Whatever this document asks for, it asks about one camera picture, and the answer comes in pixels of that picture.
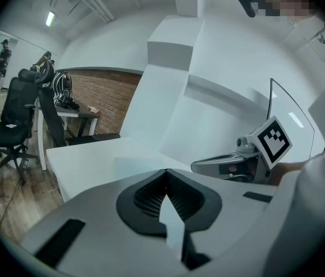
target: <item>white table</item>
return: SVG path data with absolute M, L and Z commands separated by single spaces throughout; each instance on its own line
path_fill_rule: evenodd
M 48 149 L 47 157 L 65 202 L 95 186 L 152 170 L 190 171 L 131 137 Z
M 75 112 L 65 108 L 57 108 L 57 114 L 61 117 L 65 117 L 64 120 L 65 124 L 63 126 L 63 129 L 66 130 L 68 127 L 68 117 L 89 118 L 92 119 L 91 127 L 89 129 L 89 135 L 92 136 L 94 134 L 95 126 L 97 124 L 97 119 L 99 116 L 89 112 L 86 106 L 83 105 L 82 103 L 79 103 L 79 101 L 77 101 L 77 104 L 80 106 L 79 112 Z M 35 107 L 35 113 L 34 113 L 34 131 L 38 131 L 38 148 L 39 148 L 40 164 L 42 165 L 42 170 L 46 170 L 47 166 L 44 157 L 44 145 L 43 145 L 43 121 L 44 121 L 43 112 L 40 109 L 40 104 L 38 102 Z

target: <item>brick wall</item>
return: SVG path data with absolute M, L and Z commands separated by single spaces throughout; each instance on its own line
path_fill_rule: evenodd
M 73 98 L 101 111 L 95 133 L 119 133 L 141 75 L 108 70 L 70 70 Z M 77 134 L 78 118 L 70 118 L 69 129 Z M 88 134 L 90 121 L 85 128 Z

